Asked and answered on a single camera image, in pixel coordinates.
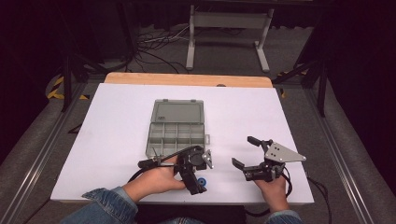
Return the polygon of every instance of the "desk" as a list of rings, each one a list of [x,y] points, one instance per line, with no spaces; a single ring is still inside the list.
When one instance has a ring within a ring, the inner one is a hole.
[[[244,87],[249,82],[256,88]],[[218,84],[229,87],[213,87]],[[166,98],[204,101],[205,133],[211,138],[206,148],[212,150],[215,168],[195,173],[206,179],[205,193],[170,191],[150,195],[141,203],[263,203],[260,191],[233,167],[231,158],[246,166],[262,161],[262,150],[247,142],[248,135],[272,138],[296,151],[276,90],[263,88],[271,86],[267,77],[109,74],[94,95],[51,199],[84,202],[80,195],[86,191],[126,183],[137,171],[137,162],[146,158],[154,100]],[[289,202],[312,203],[302,164],[287,167],[293,184]]]

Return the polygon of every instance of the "person's right hand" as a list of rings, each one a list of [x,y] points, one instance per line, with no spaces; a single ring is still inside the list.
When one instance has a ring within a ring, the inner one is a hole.
[[[262,191],[262,197],[270,206],[271,213],[290,209],[286,200],[286,179],[283,176],[271,182],[255,180],[254,183]]]

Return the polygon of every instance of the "blue round object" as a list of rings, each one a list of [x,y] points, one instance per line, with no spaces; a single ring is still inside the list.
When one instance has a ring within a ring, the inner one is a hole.
[[[202,177],[198,178],[198,184],[200,184],[201,186],[205,186],[206,185],[206,180]]]

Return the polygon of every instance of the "person's left hand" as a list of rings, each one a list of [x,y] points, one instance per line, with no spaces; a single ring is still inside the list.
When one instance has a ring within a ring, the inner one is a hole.
[[[165,162],[177,162],[177,157],[173,157]],[[176,180],[173,167],[159,167],[146,171],[137,179],[123,186],[126,193],[134,202],[139,202],[142,198],[154,194],[164,193],[173,189],[186,188],[183,181]]]

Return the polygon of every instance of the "black mechanical device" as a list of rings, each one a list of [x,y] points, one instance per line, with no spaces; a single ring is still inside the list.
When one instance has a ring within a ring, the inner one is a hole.
[[[169,160],[170,158],[175,156],[177,156],[176,164],[173,164],[171,162],[165,162],[166,160]],[[206,166],[209,166],[210,169],[213,169],[210,149],[204,150],[200,146],[186,147],[165,158],[161,158],[156,155],[153,159],[140,161],[137,165],[139,166],[140,170],[131,177],[129,182],[136,179],[147,170],[157,167],[173,166],[175,174],[177,174],[177,172],[180,173],[180,176],[184,184],[186,185],[186,188],[190,191],[191,195],[203,193],[206,191],[206,188],[198,182],[194,174],[195,171],[205,170]]]
[[[249,136],[247,141],[256,147],[262,146],[262,150],[264,151],[264,161],[258,166],[245,167],[244,163],[233,158],[233,166],[244,173],[247,181],[265,180],[266,182],[271,182],[283,174],[285,162],[306,160],[305,156],[273,140],[263,141]]]

